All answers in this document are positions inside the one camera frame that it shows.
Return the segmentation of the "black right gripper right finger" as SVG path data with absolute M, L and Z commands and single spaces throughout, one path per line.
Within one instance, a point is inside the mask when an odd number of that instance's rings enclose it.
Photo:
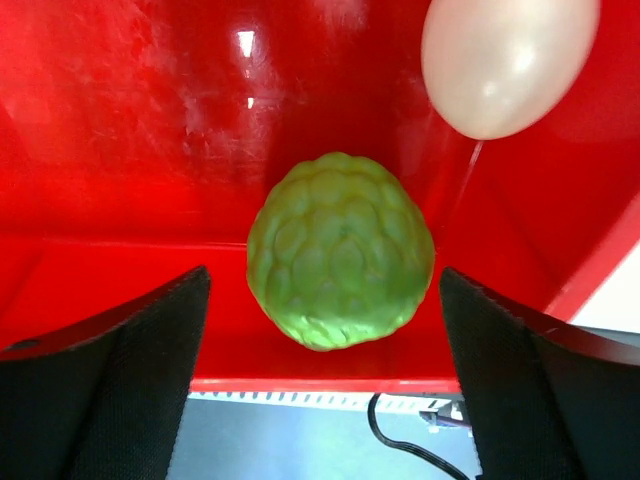
M 445 268 L 439 297 L 484 479 L 636 479 L 639 348 Z

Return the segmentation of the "white egg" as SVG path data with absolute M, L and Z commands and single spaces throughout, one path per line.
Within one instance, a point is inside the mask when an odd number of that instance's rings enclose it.
M 516 134 L 568 92 L 592 49 L 598 1 L 433 1 L 421 68 L 434 110 L 475 140 Z

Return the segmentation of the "green custard apple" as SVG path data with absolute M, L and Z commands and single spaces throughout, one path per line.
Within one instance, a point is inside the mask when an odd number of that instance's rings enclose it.
M 429 288 L 435 246 L 420 208 L 381 164 L 342 152 L 293 167 L 247 240 L 247 282 L 287 337 L 315 351 L 395 333 Z

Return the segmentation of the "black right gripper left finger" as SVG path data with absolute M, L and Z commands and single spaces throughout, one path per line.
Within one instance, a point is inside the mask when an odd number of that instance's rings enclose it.
M 157 289 L 1 352 L 5 479 L 163 479 L 194 375 L 211 278 Z

